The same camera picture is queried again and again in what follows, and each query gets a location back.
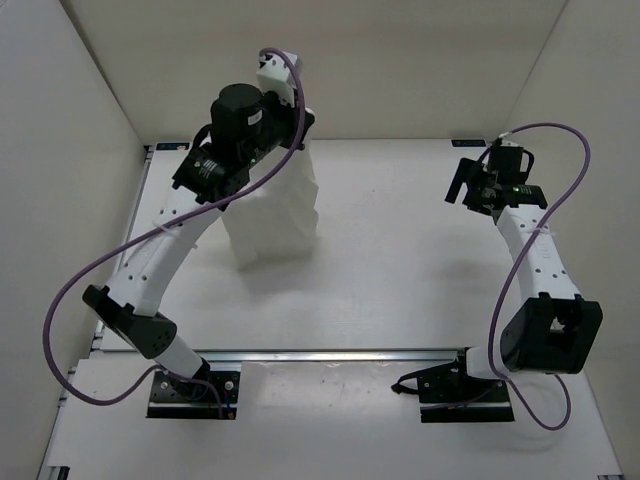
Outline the white pleated skirt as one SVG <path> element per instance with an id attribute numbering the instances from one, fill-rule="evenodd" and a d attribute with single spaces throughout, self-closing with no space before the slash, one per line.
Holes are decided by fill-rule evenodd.
<path id="1" fill-rule="evenodd" d="M 229 204 L 221 217 L 237 270 L 308 256 L 316 243 L 319 192 L 312 134 L 287 164 L 253 193 Z"/>

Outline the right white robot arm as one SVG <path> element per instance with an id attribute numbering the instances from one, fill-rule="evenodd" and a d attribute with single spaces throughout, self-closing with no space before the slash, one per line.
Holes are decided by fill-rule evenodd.
<path id="1" fill-rule="evenodd" d="M 534 155 L 505 140 L 477 160 L 460 160 L 446 202 L 461 200 L 491 217 L 516 269 L 522 304 L 487 347 L 464 348 L 443 365 L 402 376 L 392 387 L 426 403 L 483 398 L 509 374 L 577 374 L 583 370 L 603 319 L 571 280 L 544 216 L 542 189 L 528 184 Z"/>

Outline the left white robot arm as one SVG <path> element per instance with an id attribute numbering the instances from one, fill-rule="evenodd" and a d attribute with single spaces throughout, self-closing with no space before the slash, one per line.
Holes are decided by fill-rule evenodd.
<path id="1" fill-rule="evenodd" d="M 125 245 L 130 255 L 84 303 L 144 358 L 171 373 L 188 398 L 203 395 L 209 368 L 161 314 L 162 298 L 197 241 L 233 202 L 270 182 L 305 150 L 314 122 L 299 87 L 232 84 L 211 105 L 171 178 L 154 227 Z"/>

